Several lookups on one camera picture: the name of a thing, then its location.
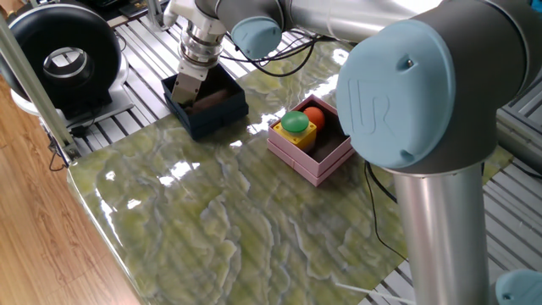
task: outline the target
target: pink box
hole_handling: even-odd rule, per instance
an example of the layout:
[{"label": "pink box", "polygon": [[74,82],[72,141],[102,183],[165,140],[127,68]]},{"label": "pink box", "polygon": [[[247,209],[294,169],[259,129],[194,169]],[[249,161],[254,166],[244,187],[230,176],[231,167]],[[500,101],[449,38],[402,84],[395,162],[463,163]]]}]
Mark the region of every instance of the pink box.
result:
[{"label": "pink box", "polygon": [[274,130],[279,120],[269,126],[268,149],[318,186],[355,151],[350,144],[350,137],[345,136],[340,128],[337,109],[334,107],[312,95],[292,111],[303,111],[311,106],[320,108],[326,117],[326,126],[316,135],[315,148],[307,154],[279,135]]}]

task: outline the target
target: metal pole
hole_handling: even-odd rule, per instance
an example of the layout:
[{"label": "metal pole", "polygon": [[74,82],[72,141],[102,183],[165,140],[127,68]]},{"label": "metal pole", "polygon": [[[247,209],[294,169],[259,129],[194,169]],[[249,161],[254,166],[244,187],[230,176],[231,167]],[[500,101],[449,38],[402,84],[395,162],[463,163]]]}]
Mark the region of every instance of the metal pole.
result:
[{"label": "metal pole", "polygon": [[79,153],[74,139],[58,116],[57,109],[53,106],[53,102],[45,92],[4,19],[0,19],[0,53],[25,89],[30,100],[36,105],[37,110],[60,147],[68,154],[70,159],[76,158]]},{"label": "metal pole", "polygon": [[394,173],[418,305],[487,305],[480,164],[446,174]]},{"label": "metal pole", "polygon": [[162,6],[159,0],[147,0],[147,16],[151,23],[159,30],[166,30],[168,26],[163,23]]}]

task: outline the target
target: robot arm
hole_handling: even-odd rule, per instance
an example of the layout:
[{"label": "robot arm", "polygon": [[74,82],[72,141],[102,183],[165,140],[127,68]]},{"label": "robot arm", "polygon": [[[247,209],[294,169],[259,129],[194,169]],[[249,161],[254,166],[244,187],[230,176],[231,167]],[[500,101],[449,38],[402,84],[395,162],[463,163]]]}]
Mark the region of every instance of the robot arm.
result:
[{"label": "robot arm", "polygon": [[189,20],[180,43],[178,84],[173,100],[191,102],[218,62],[220,43],[229,32],[234,44],[251,59],[265,57],[292,27],[360,42],[387,25],[411,18],[440,0],[172,0],[158,25],[171,26],[182,16]]},{"label": "robot arm", "polygon": [[[497,143],[497,108],[542,64],[526,0],[172,0],[164,19],[176,14],[190,21],[184,79],[204,80],[197,71],[217,63],[226,31],[248,58],[294,26],[361,42],[340,71],[340,122],[362,157],[395,175],[417,303],[489,304],[479,163]],[[197,86],[186,81],[174,100]]]}]

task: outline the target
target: yellow button base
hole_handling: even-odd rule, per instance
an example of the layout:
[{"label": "yellow button base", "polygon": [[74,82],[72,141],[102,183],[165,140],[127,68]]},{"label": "yellow button base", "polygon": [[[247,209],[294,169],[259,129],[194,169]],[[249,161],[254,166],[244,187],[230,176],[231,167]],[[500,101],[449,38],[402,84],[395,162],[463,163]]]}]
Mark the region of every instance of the yellow button base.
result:
[{"label": "yellow button base", "polygon": [[316,125],[313,123],[309,123],[304,131],[298,133],[286,131],[281,123],[278,123],[274,130],[301,150],[305,150],[316,141]]}]

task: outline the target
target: ur logo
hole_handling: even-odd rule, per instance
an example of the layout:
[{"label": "ur logo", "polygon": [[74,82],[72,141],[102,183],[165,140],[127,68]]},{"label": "ur logo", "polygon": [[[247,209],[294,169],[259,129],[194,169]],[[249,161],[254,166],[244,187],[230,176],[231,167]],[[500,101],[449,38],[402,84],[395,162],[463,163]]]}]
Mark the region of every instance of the ur logo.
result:
[{"label": "ur logo", "polygon": [[350,96],[351,129],[353,133],[373,134],[377,126],[385,125],[390,110],[390,99],[380,90],[374,80],[348,81]]}]

